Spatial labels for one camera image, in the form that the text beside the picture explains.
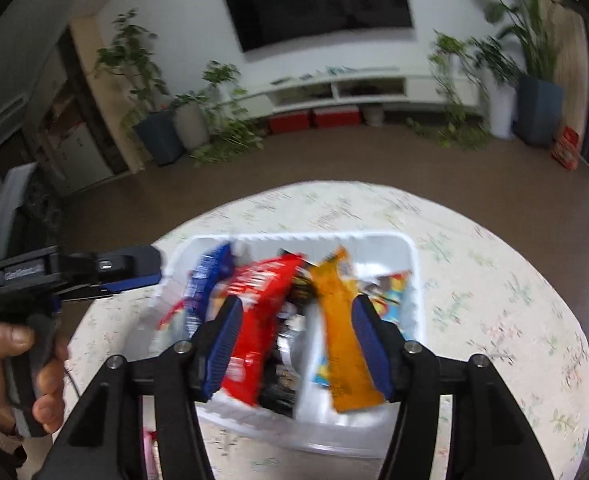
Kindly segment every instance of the white plastic tray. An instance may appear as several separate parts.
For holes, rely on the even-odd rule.
[[[402,308],[403,315],[407,316],[401,320],[404,336],[427,344],[419,259],[414,243],[406,235],[367,231],[234,237],[212,235],[191,238],[177,248],[157,286],[152,308],[129,336],[124,351],[128,359],[147,356],[144,354],[146,342],[150,341],[153,327],[182,297],[188,270],[196,266],[202,254],[231,239],[235,245],[246,244],[253,261],[273,258],[284,249],[303,253],[308,261],[318,263],[343,245],[350,252],[359,279],[410,269],[412,279],[406,294],[408,303]],[[313,383],[319,359],[325,350],[323,318],[317,304],[311,305],[306,312],[306,327],[302,383],[297,392],[294,418],[263,408],[251,408],[223,392],[216,393],[207,404],[198,405],[198,415],[245,436],[293,449],[363,458],[385,456],[396,421],[397,406],[384,404],[350,414],[335,412],[328,388]],[[149,405],[151,403],[145,402],[145,412]]]

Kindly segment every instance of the tall plant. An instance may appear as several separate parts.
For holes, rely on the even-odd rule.
[[[484,40],[472,38],[470,42],[477,49],[475,54],[475,68],[477,70],[484,66],[487,67],[498,85],[517,85],[521,70],[514,59],[504,54],[497,39],[489,36]]]
[[[239,87],[241,72],[233,64],[210,61],[204,70],[203,80],[207,87],[199,92],[178,95],[170,104],[170,108],[195,102],[203,110],[212,134],[212,142],[191,153],[198,164],[223,162],[230,160],[251,148],[263,148],[261,138],[251,129],[246,120],[248,110],[239,105],[239,98],[247,91]],[[229,83],[233,86],[230,92],[232,99],[222,102],[222,86]]]
[[[159,111],[156,92],[168,95],[161,69],[152,60],[153,52],[145,47],[147,41],[157,35],[146,28],[135,25],[132,20],[137,9],[120,14],[113,22],[116,34],[108,48],[97,50],[95,71],[124,77],[130,86],[132,108],[124,116],[122,126],[130,128],[145,119],[149,113]]]
[[[443,97],[446,106],[446,127],[423,127],[413,119],[408,119],[408,126],[423,137],[437,140],[441,146],[448,147],[457,144],[464,149],[478,149],[484,147],[490,140],[490,135],[483,128],[469,124],[465,105],[463,104],[454,81],[453,60],[459,60],[463,74],[473,83],[483,89],[475,67],[476,59],[470,54],[472,43],[459,41],[457,38],[437,32],[437,39],[433,43],[433,52],[428,56],[433,77],[439,85],[437,92]]]
[[[497,34],[497,40],[516,37],[526,58],[526,73],[551,82],[559,55],[553,28],[548,26],[555,6],[543,17],[539,0],[515,1],[514,5],[508,5],[504,0],[488,4],[486,20],[493,24],[499,24],[506,18],[510,20]]]

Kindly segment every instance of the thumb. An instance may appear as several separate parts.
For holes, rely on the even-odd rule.
[[[34,332],[21,325],[0,323],[0,360],[27,352],[34,344]]]

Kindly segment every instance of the plant pot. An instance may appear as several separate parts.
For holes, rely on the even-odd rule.
[[[497,84],[487,68],[481,73],[483,85],[488,92],[486,122],[490,133],[498,139],[513,139],[512,118],[517,103],[517,89],[509,84]]]
[[[517,107],[517,136],[531,146],[549,148],[559,131],[563,88],[532,76],[523,76],[519,80]]]
[[[150,114],[134,126],[134,130],[143,142],[145,149],[154,157],[158,166],[166,166],[186,153],[186,149],[177,137],[173,122],[174,113],[164,110]]]
[[[364,121],[368,126],[381,128],[385,123],[385,112],[383,105],[364,106],[361,108],[364,115]]]
[[[197,103],[188,103],[177,108],[174,124],[178,138],[188,152],[194,152],[210,142],[207,121]]]
[[[448,60],[448,68],[451,79],[454,79],[462,75],[461,58],[459,57],[459,54],[450,54],[450,59]]]

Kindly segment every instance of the candy wrapper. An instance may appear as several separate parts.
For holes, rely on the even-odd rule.
[[[234,255],[232,244],[226,242],[201,256],[201,260],[188,278],[184,293],[184,333],[182,338],[190,339],[206,321],[210,295],[216,284],[232,276]]]
[[[411,272],[406,270],[389,276],[379,276],[373,282],[359,281],[360,294],[367,294],[377,314],[384,321],[389,321],[403,332],[401,326],[401,308]],[[328,357],[324,355],[317,367],[313,382],[330,386]]]
[[[383,403],[373,385],[352,328],[352,301],[359,293],[348,251],[341,247],[310,272],[325,319],[328,376],[334,408],[347,412]]]
[[[276,338],[276,315],[301,261],[297,254],[284,254],[242,267],[226,291],[241,299],[243,321],[222,386],[251,406],[257,404],[264,361]]]
[[[279,316],[279,331],[263,368],[260,406],[281,415],[293,416],[301,376],[305,346],[305,317],[292,314],[295,306],[286,303]]]
[[[281,249],[280,256],[289,253]],[[310,274],[310,268],[313,264],[302,259],[301,265],[292,277],[290,290],[286,296],[286,301],[297,308],[299,314],[303,314],[303,310],[317,298],[313,276]]]
[[[158,355],[181,339],[184,326],[184,301],[179,300],[159,324],[150,342],[150,353]]]

